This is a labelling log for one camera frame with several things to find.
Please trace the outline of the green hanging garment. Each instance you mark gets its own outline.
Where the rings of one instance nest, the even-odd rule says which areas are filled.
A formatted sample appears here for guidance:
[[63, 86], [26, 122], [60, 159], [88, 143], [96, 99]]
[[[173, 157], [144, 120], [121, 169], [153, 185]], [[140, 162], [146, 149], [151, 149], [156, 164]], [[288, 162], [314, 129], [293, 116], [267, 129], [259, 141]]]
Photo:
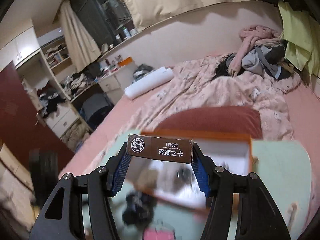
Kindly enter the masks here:
[[289, 3], [279, 1], [285, 57], [298, 70], [319, 76], [319, 23], [307, 11], [294, 11]]

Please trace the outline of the small orange box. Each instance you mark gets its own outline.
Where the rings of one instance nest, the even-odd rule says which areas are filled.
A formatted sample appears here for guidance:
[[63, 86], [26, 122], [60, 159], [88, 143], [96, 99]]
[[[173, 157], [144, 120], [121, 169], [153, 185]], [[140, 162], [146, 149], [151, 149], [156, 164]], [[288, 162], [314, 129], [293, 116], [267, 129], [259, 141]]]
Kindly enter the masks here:
[[126, 66], [128, 64], [131, 64], [132, 62], [133, 62], [132, 57], [128, 57], [128, 58], [124, 59], [123, 61], [118, 62], [118, 66], [119, 67], [123, 67], [123, 66]]

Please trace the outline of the white bedside cabinet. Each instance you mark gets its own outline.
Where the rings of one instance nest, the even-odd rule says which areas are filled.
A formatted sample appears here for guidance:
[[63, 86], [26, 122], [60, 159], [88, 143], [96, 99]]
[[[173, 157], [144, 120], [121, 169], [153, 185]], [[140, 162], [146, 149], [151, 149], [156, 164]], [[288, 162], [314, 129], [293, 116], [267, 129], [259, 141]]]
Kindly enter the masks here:
[[124, 89], [129, 87], [133, 82], [133, 73], [137, 69], [137, 65], [131, 62], [109, 76], [103, 77], [98, 84], [114, 105], [124, 95]]

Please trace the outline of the orange cardboard box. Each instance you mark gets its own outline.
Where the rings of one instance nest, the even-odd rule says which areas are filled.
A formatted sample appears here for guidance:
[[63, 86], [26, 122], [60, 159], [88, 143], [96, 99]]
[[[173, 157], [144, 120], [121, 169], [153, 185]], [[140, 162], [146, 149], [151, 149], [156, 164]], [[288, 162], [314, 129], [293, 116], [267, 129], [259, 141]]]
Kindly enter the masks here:
[[[215, 165], [242, 176], [252, 171], [251, 137], [247, 134], [160, 129], [152, 135], [192, 139]], [[135, 189], [161, 201], [194, 210], [208, 209], [190, 164], [133, 157], [126, 179]]]

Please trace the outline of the pink floral quilt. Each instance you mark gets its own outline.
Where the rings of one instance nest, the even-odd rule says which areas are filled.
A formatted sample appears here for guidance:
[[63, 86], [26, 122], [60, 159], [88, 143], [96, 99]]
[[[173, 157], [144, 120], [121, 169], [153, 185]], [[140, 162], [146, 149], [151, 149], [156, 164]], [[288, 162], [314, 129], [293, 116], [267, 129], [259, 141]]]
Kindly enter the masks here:
[[116, 139], [128, 130], [153, 131], [161, 121], [181, 111], [200, 107], [240, 106], [259, 112], [263, 139], [292, 140], [293, 127], [285, 94], [301, 83], [297, 73], [280, 81], [245, 71], [237, 77], [216, 77], [225, 55], [185, 61], [172, 67], [174, 78], [144, 95], [127, 96], [85, 141], [80, 152], [87, 154], [81, 174], [93, 170]]

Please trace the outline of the white paper roll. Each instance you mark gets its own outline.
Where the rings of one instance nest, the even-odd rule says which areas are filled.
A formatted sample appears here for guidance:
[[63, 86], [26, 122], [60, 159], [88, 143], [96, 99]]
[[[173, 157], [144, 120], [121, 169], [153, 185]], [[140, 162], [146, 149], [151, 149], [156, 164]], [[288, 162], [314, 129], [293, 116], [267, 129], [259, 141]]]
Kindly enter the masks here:
[[171, 68], [161, 67], [144, 76], [137, 82], [124, 89], [127, 98], [133, 100], [158, 86], [161, 86], [174, 78]]

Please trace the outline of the pile of clothes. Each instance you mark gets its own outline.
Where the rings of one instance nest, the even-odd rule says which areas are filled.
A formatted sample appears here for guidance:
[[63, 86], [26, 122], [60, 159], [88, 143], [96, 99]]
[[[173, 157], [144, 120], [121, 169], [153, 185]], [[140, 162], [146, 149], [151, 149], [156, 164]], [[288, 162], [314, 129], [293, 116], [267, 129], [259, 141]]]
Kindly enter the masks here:
[[248, 71], [276, 80], [289, 78], [294, 66], [285, 59], [285, 46], [280, 34], [263, 25], [251, 25], [240, 30], [242, 44], [236, 53], [229, 54], [216, 68], [214, 78], [236, 77]]

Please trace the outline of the brown card box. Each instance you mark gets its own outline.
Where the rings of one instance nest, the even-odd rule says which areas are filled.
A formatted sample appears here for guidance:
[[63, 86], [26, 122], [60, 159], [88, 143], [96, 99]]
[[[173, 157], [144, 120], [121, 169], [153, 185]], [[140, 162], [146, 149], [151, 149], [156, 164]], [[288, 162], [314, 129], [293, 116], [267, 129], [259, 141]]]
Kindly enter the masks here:
[[126, 151], [135, 157], [191, 164], [193, 148], [192, 140], [129, 134]]

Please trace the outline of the red pillow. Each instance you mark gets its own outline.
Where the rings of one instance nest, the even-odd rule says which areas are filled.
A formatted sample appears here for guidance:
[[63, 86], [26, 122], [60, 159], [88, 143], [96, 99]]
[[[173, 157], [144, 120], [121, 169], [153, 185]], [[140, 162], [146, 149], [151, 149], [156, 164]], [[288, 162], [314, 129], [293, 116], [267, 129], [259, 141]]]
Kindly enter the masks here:
[[205, 131], [241, 133], [261, 139], [260, 113], [244, 106], [201, 107], [175, 113], [160, 122], [154, 131]]

